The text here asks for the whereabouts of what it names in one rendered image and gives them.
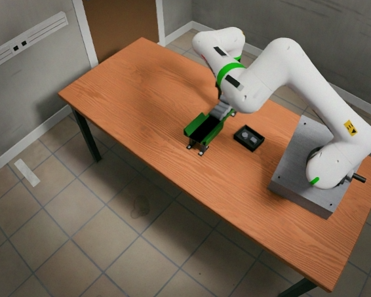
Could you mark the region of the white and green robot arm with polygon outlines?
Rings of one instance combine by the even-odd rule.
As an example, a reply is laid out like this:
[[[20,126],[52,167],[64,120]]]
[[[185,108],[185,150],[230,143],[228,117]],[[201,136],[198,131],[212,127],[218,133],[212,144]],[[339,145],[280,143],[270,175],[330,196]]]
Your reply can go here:
[[[371,126],[327,83],[297,42],[270,42],[247,70],[240,63],[244,42],[244,33],[235,27],[202,31],[192,40],[193,50],[213,72],[230,106],[242,114],[254,113],[277,88],[290,88],[334,135],[307,156],[309,183],[322,190],[348,182],[345,178],[365,183],[353,168],[371,153]]]

